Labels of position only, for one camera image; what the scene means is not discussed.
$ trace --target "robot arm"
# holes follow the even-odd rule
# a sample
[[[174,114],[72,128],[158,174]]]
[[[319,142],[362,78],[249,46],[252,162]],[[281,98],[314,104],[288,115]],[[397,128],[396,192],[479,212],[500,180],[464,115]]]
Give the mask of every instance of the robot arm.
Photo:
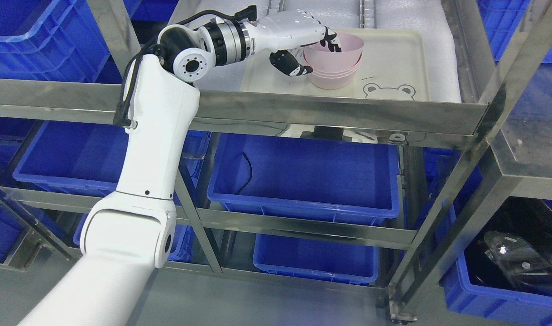
[[[90,211],[81,234],[81,260],[21,326],[127,322],[173,242],[174,180],[199,106],[199,90],[191,82],[214,66],[240,62],[264,49],[280,56],[281,50],[324,41],[340,50],[335,33],[304,12],[254,22],[254,6],[232,17],[214,19],[195,31],[182,24],[168,26],[131,60],[114,119],[129,134],[116,191]],[[288,75],[310,70],[292,59],[272,64]]]

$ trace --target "stacked bowls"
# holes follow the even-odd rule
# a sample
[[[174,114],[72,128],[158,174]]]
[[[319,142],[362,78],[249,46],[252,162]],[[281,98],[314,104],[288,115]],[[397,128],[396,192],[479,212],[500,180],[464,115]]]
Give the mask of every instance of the stacked bowls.
[[[354,78],[360,66],[365,42],[352,34],[338,32],[342,52],[330,52],[328,46],[316,43],[303,48],[303,57],[314,71],[308,79],[323,89],[342,88]]]

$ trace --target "tray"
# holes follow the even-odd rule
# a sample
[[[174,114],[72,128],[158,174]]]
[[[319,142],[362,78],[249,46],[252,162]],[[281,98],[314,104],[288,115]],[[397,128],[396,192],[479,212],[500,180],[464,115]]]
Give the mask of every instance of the tray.
[[[307,76],[289,77],[269,63],[266,50],[251,57],[241,91],[361,99],[429,101],[429,82],[421,35],[403,29],[338,29],[365,40],[354,80],[341,89],[314,86]],[[301,48],[291,50],[305,63]]]

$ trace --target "floor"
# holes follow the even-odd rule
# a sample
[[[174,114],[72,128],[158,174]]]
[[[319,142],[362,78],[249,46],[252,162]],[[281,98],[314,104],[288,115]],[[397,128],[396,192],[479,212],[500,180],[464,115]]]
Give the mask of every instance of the floor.
[[[16,325],[60,280],[70,265],[43,250],[28,272],[0,269],[0,326]],[[443,290],[435,286],[418,312],[414,326],[509,326],[503,322],[447,311]],[[143,305],[129,326],[390,326],[385,309],[371,297],[333,290],[282,287],[159,270]]]

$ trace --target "storage rack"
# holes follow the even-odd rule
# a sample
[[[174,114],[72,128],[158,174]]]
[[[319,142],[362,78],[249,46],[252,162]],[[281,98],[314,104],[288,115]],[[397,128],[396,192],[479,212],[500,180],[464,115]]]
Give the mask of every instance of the storage rack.
[[[120,72],[139,50],[122,0],[87,0]],[[443,8],[456,42],[459,82],[463,103],[384,101],[228,91],[201,91],[199,112],[192,128],[214,132],[205,156],[197,188],[180,164],[175,183],[182,202],[177,223],[191,225],[201,244],[206,264],[167,262],[165,268],[207,273],[250,281],[289,283],[305,287],[343,289],[389,299],[390,317],[416,321],[415,309],[439,281],[456,257],[487,222],[507,196],[552,199],[552,169],[547,175],[529,165],[512,161],[507,142],[499,133],[516,101],[552,45],[552,0],[532,0],[508,49],[495,66],[474,1],[443,0]],[[198,1],[181,1],[171,21],[191,16]],[[0,116],[38,120],[65,120],[110,124],[120,85],[0,79]],[[278,136],[289,126],[313,130],[314,126],[358,129],[378,136],[378,142],[403,149],[403,188],[408,216],[415,219],[423,204],[422,147],[461,150],[461,158],[448,176],[435,204],[418,231],[390,227],[335,224],[285,217],[218,211],[209,208],[205,190],[213,166],[219,132]],[[419,254],[427,248],[452,200],[481,161],[484,182],[444,241],[423,266]],[[543,184],[548,192],[539,192]],[[24,269],[43,245],[75,261],[80,252],[69,248],[40,223],[32,223],[15,202],[37,208],[86,213],[100,198],[0,187],[0,204],[31,228],[17,250],[0,264]],[[338,243],[406,250],[390,268],[388,284],[358,286],[275,276],[226,268],[218,257],[211,229],[284,235]]]

